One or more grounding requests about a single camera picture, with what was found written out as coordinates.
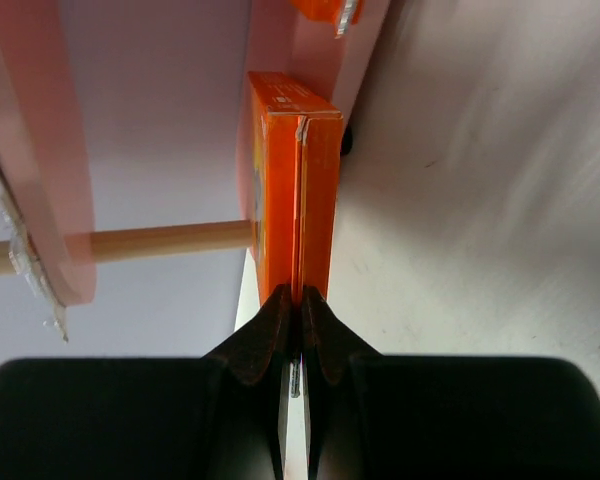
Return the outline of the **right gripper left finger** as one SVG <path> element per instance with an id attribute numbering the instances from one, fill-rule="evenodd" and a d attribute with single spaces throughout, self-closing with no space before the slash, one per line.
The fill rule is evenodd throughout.
<path id="1" fill-rule="evenodd" d="M 208 479 L 282 479 L 292 300 L 277 286 L 244 326 L 205 358 L 221 368 L 208 434 Z"/>

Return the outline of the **orange Gillette box front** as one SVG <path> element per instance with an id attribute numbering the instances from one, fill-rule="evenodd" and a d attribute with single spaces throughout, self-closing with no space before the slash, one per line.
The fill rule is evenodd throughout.
<path id="1" fill-rule="evenodd" d="M 328 23 L 337 38 L 348 33 L 357 24 L 364 0 L 292 0 L 292 5 L 308 20 Z"/>

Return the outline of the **orange gillette box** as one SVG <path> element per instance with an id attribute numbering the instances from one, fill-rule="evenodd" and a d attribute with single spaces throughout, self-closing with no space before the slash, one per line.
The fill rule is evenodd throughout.
<path id="1" fill-rule="evenodd" d="M 281 72 L 251 71 L 253 246 L 259 300 L 279 285 L 297 306 L 328 292 L 342 112 Z"/>
<path id="2" fill-rule="evenodd" d="M 328 23 L 337 38 L 348 33 L 357 24 L 364 0 L 292 0 L 292 5 L 308 20 Z"/>

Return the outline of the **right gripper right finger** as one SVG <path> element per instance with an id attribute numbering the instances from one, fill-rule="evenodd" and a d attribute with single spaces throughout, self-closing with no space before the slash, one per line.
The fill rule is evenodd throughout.
<path id="1" fill-rule="evenodd" d="M 337 318 L 317 288 L 304 289 L 300 312 L 308 477 L 363 479 L 366 414 L 355 362 L 380 353 Z"/>

